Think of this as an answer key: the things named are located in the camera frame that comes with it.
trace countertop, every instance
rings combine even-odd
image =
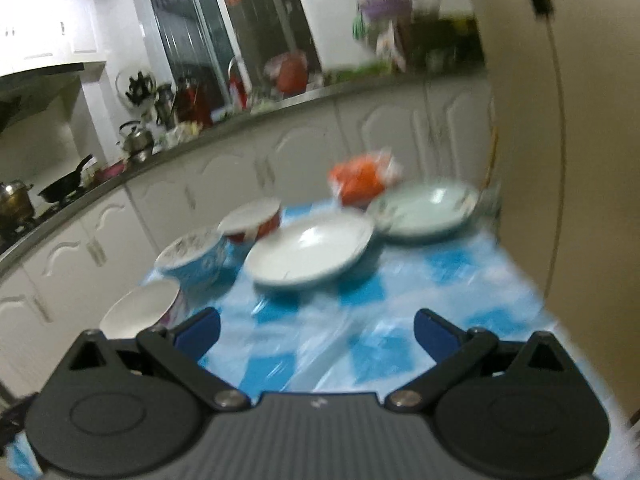
[[[50,234],[57,231],[63,224],[73,219],[79,212],[100,200],[111,191],[122,186],[128,180],[139,176],[156,166],[160,166],[161,164],[174,160],[185,153],[192,152],[193,150],[197,150],[200,147],[215,142],[216,140],[231,136],[249,126],[256,126],[262,121],[276,118],[289,110],[303,110],[304,108],[334,97],[348,96],[350,94],[388,88],[389,86],[394,85],[405,85],[425,80],[436,80],[444,77],[479,75],[484,73],[484,71],[484,66],[474,64],[471,66],[460,66],[448,72],[434,75],[415,73],[362,78],[326,86],[324,88],[300,94],[299,96],[284,99],[265,111],[258,113],[246,112],[239,114],[236,117],[232,117],[223,123],[216,124],[211,128],[203,130],[200,135],[191,142],[179,144],[171,150],[156,153],[145,162],[131,165],[122,174],[87,191],[80,198],[63,208],[59,213],[52,216],[52,218],[34,228],[4,253],[0,254],[0,279],[2,279],[4,274],[10,270],[27,252],[49,237]]]

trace white cabinet door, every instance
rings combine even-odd
[[[337,108],[353,153],[390,148],[408,180],[439,173],[422,83],[345,97]]]
[[[0,9],[7,9],[8,0],[0,0]],[[11,21],[6,12],[0,12],[0,77],[14,71],[13,42],[11,36]]]
[[[74,222],[23,261],[53,322],[74,316],[83,328],[95,328],[112,305],[113,284],[103,279],[92,251],[82,225]]]
[[[443,173],[481,186],[489,161],[491,88],[485,76],[437,79],[428,85],[430,115],[443,152]],[[446,167],[447,159],[451,166]]]
[[[14,70],[63,62],[62,0],[11,0]]]
[[[180,160],[163,164],[127,183],[134,206],[160,251],[194,228],[195,202],[186,184]]]
[[[349,156],[332,103],[273,120],[256,132],[258,157],[284,205],[330,197],[327,173]]]
[[[254,137],[238,134],[183,158],[196,227],[217,226],[233,209],[264,196]]]
[[[94,0],[65,0],[61,22],[68,62],[100,60]]]
[[[98,251],[100,279],[111,283],[104,301],[115,303],[153,267],[156,250],[123,188],[100,200],[80,221]]]
[[[18,267],[0,285],[0,381],[15,396],[39,390],[73,341],[50,322],[42,300]]]

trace table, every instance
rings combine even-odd
[[[329,203],[288,208],[283,224]],[[430,308],[463,329],[483,326],[500,338],[525,340],[554,332],[606,407],[607,449],[596,474],[640,478],[622,411],[606,384],[543,310],[532,283],[489,232],[470,226],[425,246],[372,240],[342,276],[300,292],[257,288],[242,270],[246,251],[233,248],[218,279],[186,291],[197,312],[220,312],[219,341],[200,365],[247,393],[376,392],[383,399],[432,367],[413,336],[415,312]],[[146,280],[160,276],[152,271]]]

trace sliding glass door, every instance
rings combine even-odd
[[[174,79],[206,86],[211,109],[229,104],[228,67],[242,59],[249,86],[268,86],[264,65],[303,50],[309,72],[321,69],[300,0],[151,0]]]

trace plastic bag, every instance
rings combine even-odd
[[[335,166],[329,187],[342,205],[364,207],[402,179],[402,167],[390,150],[366,153]]]
[[[398,67],[400,72],[406,72],[406,60],[398,49],[396,26],[392,20],[389,21],[387,30],[378,36],[376,42],[376,57],[392,62]]]
[[[276,83],[283,94],[299,94],[306,90],[308,83],[308,62],[301,50],[287,52],[270,59],[264,73]]]

